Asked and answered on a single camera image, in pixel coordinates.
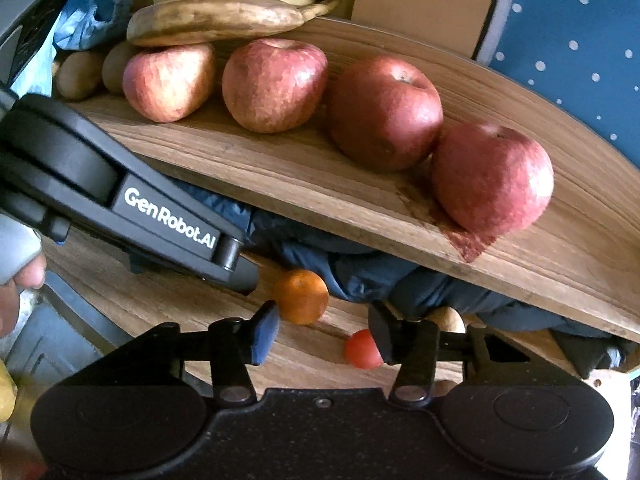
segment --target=human hand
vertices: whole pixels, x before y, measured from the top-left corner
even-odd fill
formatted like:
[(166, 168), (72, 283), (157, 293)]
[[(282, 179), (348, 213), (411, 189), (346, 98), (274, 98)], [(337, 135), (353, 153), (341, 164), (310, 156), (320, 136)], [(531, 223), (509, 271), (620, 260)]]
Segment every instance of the human hand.
[(20, 313), (18, 288), (40, 288), (44, 285), (47, 260), (38, 254), (25, 265), (6, 285), (0, 286), (0, 337), (14, 329)]

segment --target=reddish brown stain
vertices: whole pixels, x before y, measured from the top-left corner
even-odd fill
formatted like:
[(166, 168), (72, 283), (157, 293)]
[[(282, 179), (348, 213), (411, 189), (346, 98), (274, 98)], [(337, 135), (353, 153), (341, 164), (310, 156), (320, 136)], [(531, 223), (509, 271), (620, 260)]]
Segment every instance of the reddish brown stain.
[(435, 225), (447, 237), (465, 263), (473, 263), (478, 256), (493, 244), (497, 237), (476, 235), (456, 224), (430, 195), (424, 184), (425, 177), (411, 177), (407, 183), (398, 186), (398, 198), (409, 215), (423, 225)]

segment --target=red apple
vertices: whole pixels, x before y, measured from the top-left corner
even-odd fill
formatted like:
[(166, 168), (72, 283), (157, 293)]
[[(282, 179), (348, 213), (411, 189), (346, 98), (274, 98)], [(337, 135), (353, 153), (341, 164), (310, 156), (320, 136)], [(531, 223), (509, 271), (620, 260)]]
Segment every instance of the red apple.
[(196, 111), (215, 88), (216, 53), (209, 43), (143, 50), (129, 60), (122, 89), (129, 104), (156, 123)]
[(529, 227), (554, 190), (545, 149), (499, 124), (453, 127), (433, 153), (430, 171), (440, 205), (476, 234), (499, 236)]
[(222, 73), (222, 97), (233, 118), (261, 134), (306, 123), (320, 104), (329, 75), (315, 45), (262, 38), (238, 48)]
[(438, 91), (427, 76), (391, 56), (348, 66), (331, 88), (327, 117), (340, 150), (381, 173), (425, 159), (444, 118)]

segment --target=screw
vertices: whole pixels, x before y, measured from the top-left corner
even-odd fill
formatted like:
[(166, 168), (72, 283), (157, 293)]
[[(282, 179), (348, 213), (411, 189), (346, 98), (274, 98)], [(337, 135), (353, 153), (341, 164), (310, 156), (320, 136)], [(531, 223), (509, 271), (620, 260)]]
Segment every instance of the screw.
[(420, 402), (427, 398), (427, 392), (420, 386), (400, 386), (394, 393), (402, 402)]
[(251, 392), (246, 386), (228, 386), (220, 392), (220, 399), (230, 404), (247, 402), (251, 398)]
[(323, 398), (316, 399), (317, 408), (330, 408), (331, 404), (332, 402), (329, 399), (323, 399)]

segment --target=tomato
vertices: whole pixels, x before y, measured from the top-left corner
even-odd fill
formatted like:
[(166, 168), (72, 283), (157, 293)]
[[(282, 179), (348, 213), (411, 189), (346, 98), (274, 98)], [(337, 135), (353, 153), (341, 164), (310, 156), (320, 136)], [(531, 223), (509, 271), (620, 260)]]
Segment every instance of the tomato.
[(382, 357), (368, 329), (353, 334), (344, 345), (344, 356), (351, 365), (362, 370), (373, 370), (382, 363)]

